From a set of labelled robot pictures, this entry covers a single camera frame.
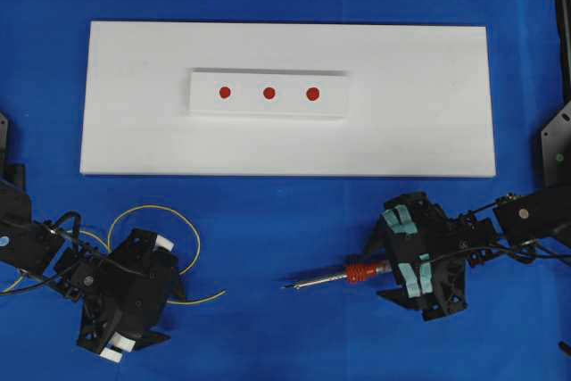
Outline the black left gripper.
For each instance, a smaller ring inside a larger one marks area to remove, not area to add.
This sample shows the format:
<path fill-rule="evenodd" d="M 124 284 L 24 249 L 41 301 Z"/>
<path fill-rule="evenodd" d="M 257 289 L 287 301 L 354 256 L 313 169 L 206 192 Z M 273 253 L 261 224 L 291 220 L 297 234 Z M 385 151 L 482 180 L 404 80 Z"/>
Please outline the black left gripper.
<path fill-rule="evenodd" d="M 79 347 L 119 362 L 170 340 L 154 328 L 168 300 L 186 299 L 173 247 L 153 231 L 134 228 L 106 261 L 78 278 L 84 293 Z"/>

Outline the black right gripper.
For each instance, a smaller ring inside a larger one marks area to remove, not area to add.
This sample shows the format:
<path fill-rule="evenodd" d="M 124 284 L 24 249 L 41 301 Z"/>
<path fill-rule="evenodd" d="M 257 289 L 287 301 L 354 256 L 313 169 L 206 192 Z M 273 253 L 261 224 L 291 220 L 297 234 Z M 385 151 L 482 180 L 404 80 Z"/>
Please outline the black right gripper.
<path fill-rule="evenodd" d="M 385 249 L 396 284 L 377 296 L 406 310 L 421 311 L 425 321 L 464 311 L 464 259 L 452 240 L 454 222 L 423 192 L 400 195 L 385 203 L 364 245 L 363 255 Z"/>

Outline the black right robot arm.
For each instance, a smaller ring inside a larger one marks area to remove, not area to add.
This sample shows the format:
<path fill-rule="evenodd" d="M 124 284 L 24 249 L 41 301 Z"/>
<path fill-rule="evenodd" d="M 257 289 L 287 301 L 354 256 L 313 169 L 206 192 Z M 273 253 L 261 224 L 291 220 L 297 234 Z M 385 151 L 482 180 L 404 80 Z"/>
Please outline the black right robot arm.
<path fill-rule="evenodd" d="M 465 275 L 503 255 L 521 263 L 539 259 L 545 237 L 570 245 L 570 108 L 542 129 L 545 185 L 529 195 L 508 194 L 489 204 L 494 217 L 475 211 L 449 217 L 426 193 L 407 193 L 385 202 L 365 253 L 382 250 L 396 283 L 378 296 L 425 321 L 467 308 Z"/>

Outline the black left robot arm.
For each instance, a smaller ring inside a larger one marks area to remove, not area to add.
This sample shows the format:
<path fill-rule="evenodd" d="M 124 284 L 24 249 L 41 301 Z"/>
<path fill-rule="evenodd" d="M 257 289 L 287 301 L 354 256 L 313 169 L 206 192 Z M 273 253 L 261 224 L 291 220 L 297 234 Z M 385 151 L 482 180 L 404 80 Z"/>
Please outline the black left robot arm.
<path fill-rule="evenodd" d="M 171 297 L 185 297 L 174 244 L 133 229 L 110 253 L 79 237 L 75 211 L 57 221 L 32 219 L 25 168 L 1 163 L 1 261 L 63 298 L 81 302 L 77 345 L 118 363 L 124 353 L 169 341 L 155 331 Z"/>

